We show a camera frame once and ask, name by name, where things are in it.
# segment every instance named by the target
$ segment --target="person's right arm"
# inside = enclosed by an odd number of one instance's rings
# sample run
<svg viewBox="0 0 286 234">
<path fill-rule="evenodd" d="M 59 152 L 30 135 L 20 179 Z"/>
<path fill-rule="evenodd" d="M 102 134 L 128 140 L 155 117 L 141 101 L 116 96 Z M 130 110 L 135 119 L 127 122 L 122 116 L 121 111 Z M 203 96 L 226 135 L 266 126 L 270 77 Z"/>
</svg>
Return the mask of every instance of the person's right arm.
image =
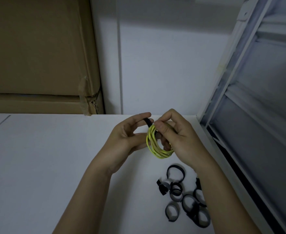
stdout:
<svg viewBox="0 0 286 234">
<path fill-rule="evenodd" d="M 164 122 L 173 126 L 177 134 Z M 260 233 L 223 171 L 203 146 L 192 125 L 174 109 L 155 123 L 163 135 L 164 149 L 170 142 L 177 157 L 197 173 L 215 233 Z"/>
</svg>

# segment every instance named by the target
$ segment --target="person's right hand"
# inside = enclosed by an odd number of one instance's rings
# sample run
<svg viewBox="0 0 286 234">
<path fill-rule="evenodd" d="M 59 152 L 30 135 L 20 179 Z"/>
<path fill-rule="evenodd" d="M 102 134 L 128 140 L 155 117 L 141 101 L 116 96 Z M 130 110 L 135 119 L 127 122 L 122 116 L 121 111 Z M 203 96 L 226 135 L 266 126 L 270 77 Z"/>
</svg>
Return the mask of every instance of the person's right hand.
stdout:
<svg viewBox="0 0 286 234">
<path fill-rule="evenodd" d="M 177 133 L 164 122 L 170 124 Z M 170 150 L 172 147 L 177 157 L 186 165 L 196 170 L 204 166 L 210 159 L 210 154 L 203 146 L 192 125 L 176 110 L 167 111 L 155 121 L 154 125 L 163 135 L 161 143 L 164 150 Z"/>
</svg>

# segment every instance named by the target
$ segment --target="coiled yellow cable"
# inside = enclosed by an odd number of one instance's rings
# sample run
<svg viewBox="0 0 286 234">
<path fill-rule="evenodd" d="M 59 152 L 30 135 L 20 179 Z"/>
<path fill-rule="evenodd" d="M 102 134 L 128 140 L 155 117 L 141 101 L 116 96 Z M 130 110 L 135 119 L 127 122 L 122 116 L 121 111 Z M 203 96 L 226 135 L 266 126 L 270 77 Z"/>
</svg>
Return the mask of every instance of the coiled yellow cable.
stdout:
<svg viewBox="0 0 286 234">
<path fill-rule="evenodd" d="M 174 152 L 173 149 L 170 151 L 166 151 L 166 150 L 161 149 L 157 143 L 157 139 L 155 138 L 155 132 L 156 132 L 155 126 L 151 125 L 148 128 L 147 137 L 146 137 L 147 147 L 152 152 L 152 154 L 155 155 L 157 158 L 164 159 L 164 158 L 170 157 Z"/>
</svg>

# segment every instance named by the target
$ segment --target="cardboard box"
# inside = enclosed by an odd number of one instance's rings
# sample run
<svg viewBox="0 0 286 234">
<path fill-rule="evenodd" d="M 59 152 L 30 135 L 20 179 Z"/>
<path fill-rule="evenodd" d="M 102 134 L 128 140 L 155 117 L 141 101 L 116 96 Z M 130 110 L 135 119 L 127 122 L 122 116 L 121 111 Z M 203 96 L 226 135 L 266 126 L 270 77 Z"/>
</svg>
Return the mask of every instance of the cardboard box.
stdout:
<svg viewBox="0 0 286 234">
<path fill-rule="evenodd" d="M 0 113 L 104 114 L 101 91 L 86 100 L 83 112 L 79 96 L 0 94 Z"/>
<path fill-rule="evenodd" d="M 0 0 L 0 93 L 78 96 L 83 77 L 93 97 L 101 81 L 89 0 Z"/>
</svg>

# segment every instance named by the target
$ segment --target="bare skin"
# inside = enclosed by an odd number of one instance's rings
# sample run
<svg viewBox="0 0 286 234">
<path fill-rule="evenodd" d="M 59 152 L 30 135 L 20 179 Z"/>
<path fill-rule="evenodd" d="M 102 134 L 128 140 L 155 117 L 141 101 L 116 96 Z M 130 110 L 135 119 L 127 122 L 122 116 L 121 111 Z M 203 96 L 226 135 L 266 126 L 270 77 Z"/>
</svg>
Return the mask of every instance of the bare skin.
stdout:
<svg viewBox="0 0 286 234">
<path fill-rule="evenodd" d="M 150 116 L 138 114 L 115 126 L 88 166 L 53 234 L 98 233 L 110 178 L 131 153 L 146 147 L 146 133 L 133 132 L 145 125 L 143 118 Z M 177 134 L 164 122 L 170 123 Z M 155 122 L 155 127 L 163 135 L 164 149 L 172 146 L 177 157 L 199 176 L 215 233 L 260 233 L 191 124 L 171 109 Z"/>
</svg>

